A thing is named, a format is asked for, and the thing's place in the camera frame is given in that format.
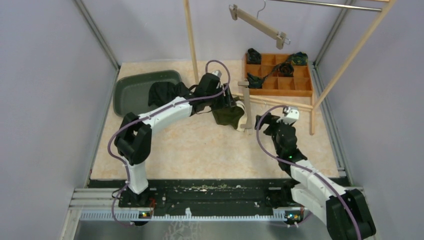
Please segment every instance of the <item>orange wooden compartment tray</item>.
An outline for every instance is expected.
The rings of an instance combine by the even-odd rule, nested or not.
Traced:
[[[262,62],[259,65],[248,64],[247,56],[244,60],[244,78],[248,77],[248,73],[265,77],[273,67],[279,63],[285,62],[290,54],[262,54]],[[284,77],[279,72],[274,72],[269,76],[260,89],[250,89],[251,95],[265,96],[290,96],[290,97],[311,97],[312,82],[309,66],[294,65],[293,77]]]

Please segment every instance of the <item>dark green tray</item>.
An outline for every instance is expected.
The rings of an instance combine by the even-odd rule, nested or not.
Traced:
[[[114,87],[113,111],[123,117],[130,112],[138,115],[157,109],[156,105],[148,106],[150,87],[157,82],[177,84],[181,76],[175,70],[166,70],[122,78]]]

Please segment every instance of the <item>marble floor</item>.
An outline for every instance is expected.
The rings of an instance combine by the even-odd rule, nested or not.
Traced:
[[[243,79],[242,60],[223,61],[231,74],[230,89],[232,93],[241,93],[237,81]],[[206,61],[198,61],[199,78],[205,72]],[[211,63],[209,72],[221,70],[221,82],[228,78],[224,68]],[[182,81],[191,86],[195,83],[191,61],[157,61],[123,63],[118,79],[127,76],[176,70]],[[272,97],[304,104],[310,103],[308,97]],[[252,103],[252,116],[263,114],[269,105]],[[308,112],[300,113],[295,123],[297,145],[304,155],[328,177],[338,177],[336,161],[327,134],[321,111],[316,113],[315,135],[309,134],[310,116]],[[125,179],[126,172],[122,163],[107,151],[110,137],[122,122],[122,118],[114,113],[112,103],[106,117],[105,126],[100,139],[91,179]],[[260,134],[262,144],[271,153],[274,146],[270,136]],[[276,160],[270,158],[260,149],[256,135],[239,132],[231,126],[215,123],[212,113],[194,115],[178,121],[162,132],[157,133],[151,144],[151,154],[146,160],[146,173],[149,179],[251,179],[282,178],[288,175],[281,171]]]

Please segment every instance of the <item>metal hanger hook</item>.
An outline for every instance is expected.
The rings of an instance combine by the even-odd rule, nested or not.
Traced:
[[[262,10],[264,10],[266,6],[267,6],[267,0],[263,0],[263,8],[261,10],[257,11],[257,13],[256,13],[256,19],[259,18],[259,12],[262,11]]]

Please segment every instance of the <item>white wall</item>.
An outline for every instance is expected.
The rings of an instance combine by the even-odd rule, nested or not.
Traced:
[[[182,0],[84,0],[118,61],[191,59]],[[345,0],[328,0],[344,3]],[[314,60],[339,8],[267,1],[259,19],[287,33],[291,45],[276,41],[243,20],[231,18],[229,5],[256,16],[262,0],[191,0],[198,60],[241,59],[248,48],[262,53],[306,52]]]
[[[0,239],[57,239],[115,70],[71,0],[8,0],[0,73]]]
[[[424,1],[398,0],[329,94],[352,176],[384,240],[423,239]],[[328,81],[375,14],[351,12],[319,70]]]

